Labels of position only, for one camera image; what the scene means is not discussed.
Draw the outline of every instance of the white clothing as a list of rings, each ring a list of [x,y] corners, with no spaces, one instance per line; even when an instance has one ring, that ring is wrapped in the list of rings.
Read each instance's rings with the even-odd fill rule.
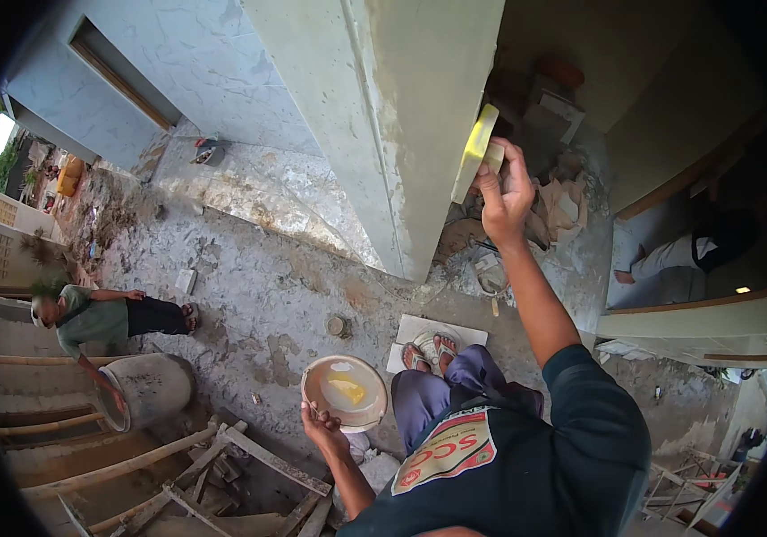
[[[691,253],[692,238],[689,234],[666,244],[661,244],[652,250],[647,256],[631,265],[631,275],[635,282],[652,277],[670,266],[691,266],[698,268]],[[709,237],[701,237],[697,240],[697,255],[700,259],[717,248],[717,245]]]

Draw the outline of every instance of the hand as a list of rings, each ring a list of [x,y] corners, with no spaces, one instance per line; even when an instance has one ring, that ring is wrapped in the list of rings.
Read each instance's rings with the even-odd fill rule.
[[[127,406],[127,403],[124,402],[124,397],[120,394],[118,390],[114,390],[112,392],[112,399],[115,401],[115,406],[118,407],[118,410],[121,414],[124,413],[124,408]]]
[[[485,198],[482,227],[496,247],[505,248],[523,242],[523,223],[535,199],[535,186],[527,175],[521,148],[497,136],[493,136],[491,142],[505,148],[508,169],[504,166],[501,173],[502,188],[496,174],[485,163],[479,166],[474,185],[482,190]]]
[[[328,411],[317,412],[318,404],[300,404],[300,417],[303,419],[303,430],[314,445],[321,450],[324,458],[329,456],[351,457],[351,444],[345,433],[341,432],[341,418],[331,418]]]

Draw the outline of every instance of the concrete column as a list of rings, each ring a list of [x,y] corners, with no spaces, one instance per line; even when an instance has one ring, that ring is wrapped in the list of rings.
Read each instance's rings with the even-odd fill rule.
[[[245,0],[387,273],[423,281],[504,0]]]

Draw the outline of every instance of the window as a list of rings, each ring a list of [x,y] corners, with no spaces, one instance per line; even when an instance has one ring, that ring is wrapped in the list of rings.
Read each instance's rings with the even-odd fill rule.
[[[87,18],[83,18],[70,46],[163,131],[181,119],[181,112]]]

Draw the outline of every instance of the bamboo pole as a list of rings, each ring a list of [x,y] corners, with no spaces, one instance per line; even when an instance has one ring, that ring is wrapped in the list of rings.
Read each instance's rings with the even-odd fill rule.
[[[54,481],[53,483],[45,483],[44,485],[30,486],[24,489],[20,489],[20,492],[23,493],[23,496],[26,499],[43,500],[52,498],[57,494],[69,492],[71,490],[79,490],[87,486],[96,485],[97,483],[108,481],[111,478],[116,478],[119,475],[131,473],[144,467],[150,466],[158,460],[162,460],[170,455],[174,455],[178,451],[186,449],[187,447],[190,448],[194,444],[203,442],[216,434],[216,425],[210,424],[207,429],[203,431],[189,435],[180,440],[176,440],[173,443],[168,443],[164,446],[153,449],[152,451],[143,453],[140,456],[136,456],[128,460],[123,460],[111,466],[99,468],[92,472],[74,475],[73,477],[66,479],[60,479],[58,481]]]
[[[89,358],[88,361],[96,366],[106,365],[120,360],[122,358],[130,358],[135,356],[128,354],[120,357],[94,357]],[[5,356],[0,354],[0,364],[4,365],[74,365],[76,361],[70,357],[20,357],[20,356]]]
[[[90,531],[92,533],[104,532],[107,529],[111,528],[112,526],[116,526],[117,524],[119,524],[120,520],[122,518],[129,518],[129,517],[135,515],[136,513],[140,512],[141,510],[143,510],[147,506],[151,505],[156,500],[159,500],[161,496],[163,496],[163,492],[160,492],[159,494],[157,494],[153,498],[144,500],[139,505],[131,507],[130,509],[124,511],[123,513],[118,513],[117,515],[111,516],[110,518],[107,518],[106,520],[104,520],[102,522],[98,522],[97,524],[92,524],[92,525],[88,526],[88,531]],[[79,533],[77,533],[75,531],[74,532],[70,532],[70,533],[67,533],[67,535],[65,535],[65,537],[79,537]]]
[[[60,421],[53,421],[47,424],[23,425],[21,427],[0,427],[0,436],[34,435],[41,432],[50,432],[51,430],[66,429],[73,425],[87,424],[92,421],[98,421],[99,419],[103,419],[103,414],[92,413],[85,414],[84,416],[77,416],[76,418],[61,419]]]

